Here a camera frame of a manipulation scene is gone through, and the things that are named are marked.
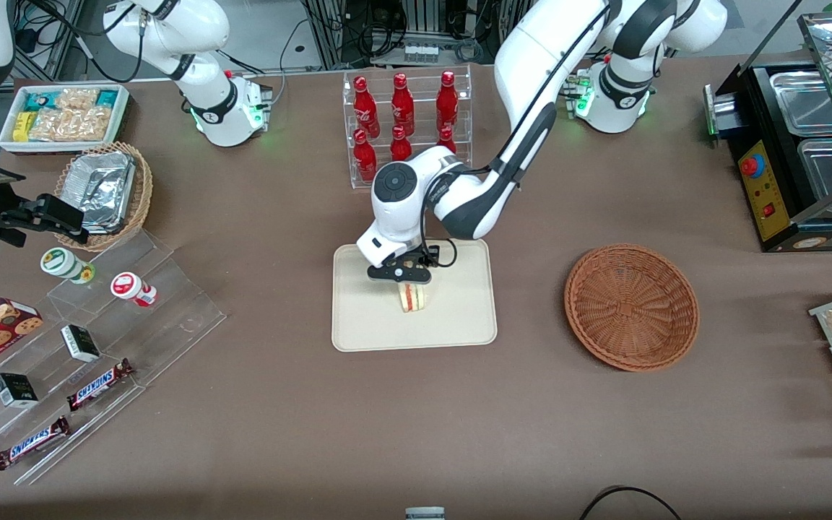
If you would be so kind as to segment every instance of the aluminum foil container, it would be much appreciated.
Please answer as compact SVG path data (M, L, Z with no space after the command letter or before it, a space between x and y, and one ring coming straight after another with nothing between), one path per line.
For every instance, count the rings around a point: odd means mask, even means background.
M118 233L136 169L136 160L125 152L82 155L70 165L60 199L83 211L82 227L89 233Z

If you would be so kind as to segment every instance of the clear acrylic shelf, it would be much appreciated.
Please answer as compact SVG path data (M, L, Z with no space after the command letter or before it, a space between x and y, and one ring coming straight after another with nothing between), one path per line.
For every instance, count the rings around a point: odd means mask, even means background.
M95 280L83 286L64 281L36 304L44 325L0 355L0 372L26 375L40 401L27 409L0 402L0 451L48 427L60 415L66 415L72 434L27 455L3 471L3 478L30 484L42 477L225 319L171 254L165 244L141 231L92 260ZM135 272L155 286L156 303L139 307L113 297L108 284L122 271ZM69 356L60 335L69 323L92 333L102 352L98 361L83 363ZM129 359L135 372L94 402L70 412L67 396L123 358Z
M346 148L349 150L349 172L353 188L370 187L370 182L361 180L361 175L355 165L355 147L352 133L358 127L355 119L355 90L351 82L357 76L364 76L368 80L368 90L377 103L377 121L381 125L381 134L371 139L370 144L377 154L377 167L390 162L390 131L394 127L393 112L390 109L390 99L394 95L394 74L403 72L407 75L407 86L413 94L413 106L416 118L416 132L409 136L413 154L431 148L438 142L436 128L436 96L442 82L442 72L451 70L455 73L455 90L458 91L458 123L454 135L455 148L458 158L471 167L473 161L473 106L472 106L472 78L469 66L419 66L412 69L366 69L356 72L346 72L343 76L342 108L344 113L344 127L346 127Z

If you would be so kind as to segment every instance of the yellow control panel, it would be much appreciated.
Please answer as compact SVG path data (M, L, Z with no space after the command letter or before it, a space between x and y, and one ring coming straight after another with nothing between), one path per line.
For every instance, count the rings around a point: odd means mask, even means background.
M737 162L737 167L743 178L747 198L750 199L750 208L753 208L756 228L760 231L760 237L767 241L789 227L790 220L763 142L757 142L750 148Z

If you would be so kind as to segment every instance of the white lid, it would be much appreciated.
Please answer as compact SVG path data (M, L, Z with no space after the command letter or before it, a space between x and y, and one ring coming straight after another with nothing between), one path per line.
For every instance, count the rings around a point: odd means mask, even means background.
M124 272L111 281L111 293L122 300L129 300L143 288L141 277L133 273Z
M48 275L65 275L76 264L76 256L71 251L55 247L46 251L40 257L40 270Z

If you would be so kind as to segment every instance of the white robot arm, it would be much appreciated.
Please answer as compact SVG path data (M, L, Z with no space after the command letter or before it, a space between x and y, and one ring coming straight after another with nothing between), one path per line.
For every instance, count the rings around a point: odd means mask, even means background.
M599 92L608 103L592 105L592 121L608 128L626 125L628 118L633 124L664 39L679 30L676 44L700 46L701 37L693 33L717 25L723 30L727 11L712 23L690 19L699 10L720 14L714 6L720 6L719 0L539 0L496 55L496 89L512 133L489 166L471 170L448 149L435 146L408 161L390 162L377 173L372 185L376 219L357 240L372 264L369 277L430 280L428 269L414 269L438 266L437 248L425 245L427 209L456 239L476 240L489 233L554 125L562 83L597 38L615 50L615 57L614 66L599 75L607 85ZM487 173L486 178L481 180L480 173Z
M108 39L130 56L155 66L174 80L191 104L198 129L218 146L234 146L250 138L267 122L268 108L261 87L244 78L228 78L212 51L227 44L230 25L214 0L123 0L103 14L109 27L120 13L133 9ZM83 52L90 52L82 39Z

